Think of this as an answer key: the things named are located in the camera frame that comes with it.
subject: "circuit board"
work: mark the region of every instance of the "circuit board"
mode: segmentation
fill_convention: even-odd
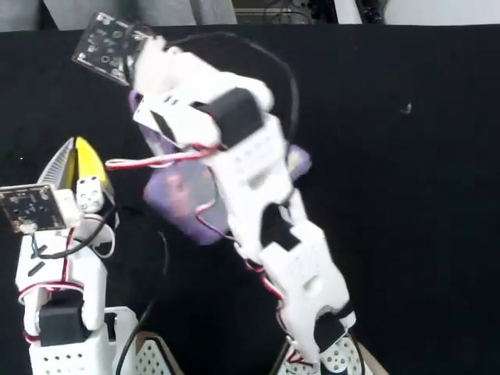
[[[96,13],[85,29],[72,60],[120,84],[129,86],[125,63],[130,69],[150,35],[148,27]]]
[[[49,184],[0,187],[0,205],[15,232],[33,225],[35,230],[66,228]]]

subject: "wall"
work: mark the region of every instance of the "wall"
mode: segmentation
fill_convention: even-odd
[[[399,25],[500,23],[500,0],[389,0],[385,20]]]

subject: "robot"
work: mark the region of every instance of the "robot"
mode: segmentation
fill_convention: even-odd
[[[348,336],[355,313],[345,279],[288,172],[290,144],[270,113],[271,90],[262,81],[221,72],[175,45],[167,48],[160,36],[136,38],[134,25],[104,13],[95,19],[105,26],[115,22],[131,40],[141,41],[137,52],[121,55],[108,73],[122,83],[130,80],[142,97],[134,121],[177,152],[111,159],[103,166],[85,140],[71,139],[37,184],[0,189],[14,230],[24,234],[16,284],[34,375],[141,373],[130,349],[138,323],[134,313],[105,307],[100,258],[113,254],[119,218],[104,168],[166,170],[191,160],[206,168],[216,192],[196,208],[196,220],[232,240],[247,267],[278,298],[277,321],[289,342],[279,374],[371,374]],[[217,199],[225,206],[230,234],[202,216]],[[111,242],[105,254],[97,248],[104,242]],[[53,366],[53,359],[67,359],[66,367]]]

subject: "black wire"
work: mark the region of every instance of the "black wire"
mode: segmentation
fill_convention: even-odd
[[[166,271],[168,270],[168,264],[169,264],[169,248],[168,248],[168,245],[166,243],[165,235],[162,232],[158,232],[158,234],[162,238],[163,250],[165,251],[165,258],[163,260],[163,270],[162,270],[162,279],[165,279]],[[151,300],[149,301],[148,305],[146,306],[146,310],[144,310],[144,312],[142,313],[141,318],[137,322],[137,325],[132,330],[132,332],[130,333],[130,336],[127,339],[127,342],[123,346],[123,350],[122,350],[122,353],[120,355],[120,359],[118,360],[118,363],[116,364],[115,375],[121,375],[123,363],[125,362],[125,357],[127,357],[127,353],[130,349],[130,346],[132,345],[132,342],[134,341],[135,336],[138,334],[139,330],[141,329],[142,324],[146,321],[149,314],[151,313],[151,311],[155,307],[155,304],[157,303],[157,301],[161,297],[162,290],[163,290],[163,280],[160,281],[156,295],[154,295],[151,298]]]
[[[73,248],[68,248],[64,252],[57,252],[55,254],[39,254],[38,258],[40,259],[61,259],[64,258],[65,256],[74,254],[75,252],[79,252],[82,248],[89,246],[90,243],[93,242],[93,240],[98,236],[99,232],[101,229],[105,226],[106,222],[108,221],[108,218],[115,212],[115,207],[112,206],[102,217],[102,220],[99,222],[98,226],[95,228],[95,230],[91,233],[90,236],[87,238],[83,239],[80,244],[74,246]]]
[[[288,81],[290,84],[290,95],[291,95],[290,119],[289,119],[289,124],[288,124],[288,132],[287,132],[287,135],[285,136],[287,139],[287,152],[285,154],[286,155],[285,162],[288,165],[288,155],[290,154],[291,144],[293,143],[295,136],[297,135],[297,129],[298,129],[300,95],[298,93],[298,84],[297,84],[297,78],[295,77],[295,74],[291,70],[291,67],[283,59],[281,59],[280,57],[278,57],[277,55],[275,55],[271,51],[265,49],[261,45],[254,43],[253,41],[248,40],[245,37],[240,37],[240,36],[236,35],[235,33],[230,33],[227,31],[215,31],[213,33],[191,35],[189,37],[185,37],[185,38],[179,39],[177,41],[171,41],[168,44],[169,45],[178,45],[181,43],[185,43],[187,41],[195,41],[198,39],[214,38],[217,36],[238,39],[239,41],[245,43],[249,47],[254,48],[256,51],[259,51],[262,54],[264,54],[265,56],[267,56],[268,58],[272,59],[287,74]]]
[[[359,348],[358,340],[356,340],[356,338],[354,337],[354,334],[352,334],[352,332],[349,332],[349,335],[351,336],[352,343],[354,344],[354,347],[356,348],[356,351],[358,352],[359,365],[361,366],[361,375],[365,375],[366,374],[365,360],[363,359],[363,354],[361,353],[361,349]]]
[[[273,20],[274,20],[275,18],[277,18],[278,16],[283,16],[283,15],[287,15],[287,14],[298,14],[298,15],[300,15],[300,16],[302,16],[302,17],[304,17],[304,18],[307,20],[307,23],[309,23],[309,24],[313,23],[313,22],[311,21],[311,19],[310,19],[309,17],[307,17],[304,13],[302,13],[302,12],[296,12],[296,11],[294,11],[294,10],[282,10],[281,12],[276,13],[276,14],[275,14],[275,15],[271,18],[270,23],[273,23]]]

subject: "black backdrop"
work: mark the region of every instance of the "black backdrop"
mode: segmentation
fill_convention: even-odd
[[[166,28],[168,37],[214,30]],[[359,339],[392,373],[493,373],[500,192],[500,27],[239,27],[298,74],[298,143],[314,166],[299,187],[324,228],[358,313]],[[104,159],[148,150],[127,92],[72,63],[80,33],[0,34],[0,183],[35,181],[70,136]],[[193,51],[263,79],[288,106],[285,76],[230,41]],[[141,207],[149,171],[114,173]],[[159,280],[158,225],[123,215],[108,263],[110,305],[140,312]],[[164,224],[170,274],[147,328],[186,374],[265,373],[283,336],[272,295],[229,244],[200,248]],[[19,238],[0,223],[0,373],[28,373],[14,275]]]

